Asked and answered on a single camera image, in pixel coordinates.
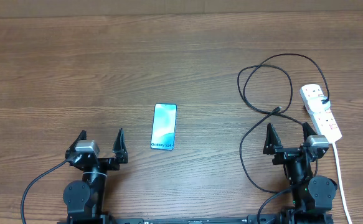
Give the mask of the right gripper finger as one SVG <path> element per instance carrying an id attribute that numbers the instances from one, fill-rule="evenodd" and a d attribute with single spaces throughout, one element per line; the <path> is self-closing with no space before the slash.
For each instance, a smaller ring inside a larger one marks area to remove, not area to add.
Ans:
<path id="1" fill-rule="evenodd" d="M 307 122 L 302 124 L 302 128 L 303 128 L 303 140 L 304 141 L 301 145 L 302 146 L 308 145 L 308 144 L 313 145 L 316 140 L 317 133 Z"/>
<path id="2" fill-rule="evenodd" d="M 263 147 L 263 154 L 274 155 L 279 153 L 282 148 L 283 145 L 274 128 L 274 125 L 268 123 L 266 127 L 266 139 Z"/>

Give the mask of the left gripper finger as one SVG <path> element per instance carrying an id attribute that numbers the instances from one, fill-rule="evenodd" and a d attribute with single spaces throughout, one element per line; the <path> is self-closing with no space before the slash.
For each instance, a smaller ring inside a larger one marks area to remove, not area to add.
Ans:
<path id="1" fill-rule="evenodd" d="M 122 128 L 119 129 L 116 141 L 114 142 L 113 153 L 115 154 L 115 161 L 119 164 L 128 163 L 128 152 L 126 149 L 125 136 Z"/>
<path id="2" fill-rule="evenodd" d="M 70 145 L 70 147 L 66 150 L 65 155 L 69 156 L 71 153 L 76 151 L 76 145 L 81 140 L 87 139 L 87 132 L 85 130 L 82 130 L 76 140 Z"/>

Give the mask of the Samsung Galaxy smartphone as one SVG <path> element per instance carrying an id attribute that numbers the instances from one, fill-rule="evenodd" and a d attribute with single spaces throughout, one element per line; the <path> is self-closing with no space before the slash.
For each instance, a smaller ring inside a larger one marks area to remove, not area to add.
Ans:
<path id="1" fill-rule="evenodd" d="M 177 105 L 157 103 L 154 107 L 151 149 L 174 149 Z"/>

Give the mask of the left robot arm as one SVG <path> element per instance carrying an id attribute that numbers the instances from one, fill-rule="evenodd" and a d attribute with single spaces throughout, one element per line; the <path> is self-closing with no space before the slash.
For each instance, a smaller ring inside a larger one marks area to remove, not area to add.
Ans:
<path id="1" fill-rule="evenodd" d="M 65 159 L 82 171 L 82 179 L 66 186 L 63 200 L 67 206 L 67 223 L 115 223 L 115 218 L 103 211 L 107 172 L 118 171 L 128 163 L 124 131 L 119 129 L 112 149 L 113 157 L 99 157 L 100 149 L 94 140 L 81 131 L 66 150 Z"/>

